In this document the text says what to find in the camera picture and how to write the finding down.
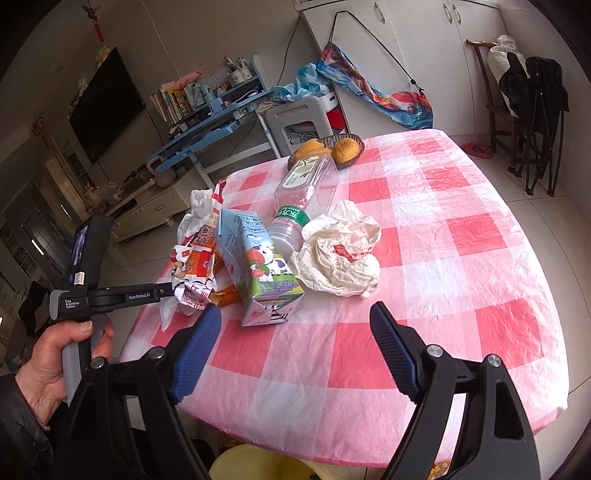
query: green bottle label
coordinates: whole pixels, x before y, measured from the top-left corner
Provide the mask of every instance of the green bottle label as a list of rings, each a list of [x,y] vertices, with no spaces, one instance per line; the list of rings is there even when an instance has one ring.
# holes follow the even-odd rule
[[[290,218],[295,223],[298,223],[301,226],[304,226],[310,221],[310,217],[308,217],[304,210],[299,209],[298,207],[292,207],[290,205],[286,205],[281,207],[275,218],[283,217],[283,218]]]

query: basket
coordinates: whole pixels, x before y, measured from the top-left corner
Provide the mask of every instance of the basket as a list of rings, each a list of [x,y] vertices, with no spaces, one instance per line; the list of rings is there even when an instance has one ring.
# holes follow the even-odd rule
[[[360,146],[360,150],[359,153],[354,156],[353,158],[351,158],[351,160],[345,162],[345,163],[337,163],[336,164],[336,168],[337,170],[343,170],[344,168],[350,167],[351,165],[353,165],[357,159],[362,155],[362,153],[365,151],[365,144],[363,143],[363,140],[361,140],[361,137],[359,135],[355,135],[355,134],[338,134],[338,135],[331,135],[329,137],[324,137],[321,138],[320,141],[324,144],[324,146],[326,148],[333,148],[336,143],[341,140],[342,138],[352,138],[353,140],[355,140],[359,146]],[[291,155],[291,157],[289,157],[289,159],[287,160],[287,170],[291,170],[291,168],[294,166],[294,154]]]

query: pink checkered tablecloth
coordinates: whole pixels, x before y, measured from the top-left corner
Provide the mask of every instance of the pink checkered tablecloth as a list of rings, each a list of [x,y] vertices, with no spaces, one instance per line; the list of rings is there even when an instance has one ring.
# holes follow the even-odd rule
[[[567,407],[569,375],[548,282],[523,230],[486,177],[443,132],[371,138],[339,173],[333,205],[353,200],[382,226],[381,265],[368,299],[307,291],[282,325],[241,327],[241,304],[226,307],[222,332],[194,393],[181,408],[219,430],[290,456],[385,466],[414,404],[396,388],[369,331],[382,300],[425,343],[509,368],[534,431]],[[286,174],[273,160],[228,177],[224,207],[263,223]],[[161,281],[169,277],[164,272]],[[143,308],[122,359],[166,345],[193,317],[177,312],[160,332],[158,305]],[[457,395],[437,460],[452,456],[462,418]]]

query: tv stand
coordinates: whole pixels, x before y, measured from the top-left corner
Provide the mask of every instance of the tv stand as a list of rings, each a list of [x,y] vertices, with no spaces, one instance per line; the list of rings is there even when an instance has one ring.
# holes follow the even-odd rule
[[[191,192],[207,189],[195,168],[165,189],[159,188],[154,179],[131,192],[106,215],[115,219],[111,243],[119,243],[158,225],[167,223],[175,213],[191,208]]]

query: hand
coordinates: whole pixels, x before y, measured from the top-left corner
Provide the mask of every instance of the hand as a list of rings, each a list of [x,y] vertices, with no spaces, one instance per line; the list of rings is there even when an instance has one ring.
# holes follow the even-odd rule
[[[16,379],[25,400],[43,425],[67,398],[66,381],[61,365],[61,349],[70,342],[81,342],[92,334],[92,322],[60,322],[50,326],[33,348],[33,356],[18,371]],[[113,355],[113,324],[109,320],[92,358]]]

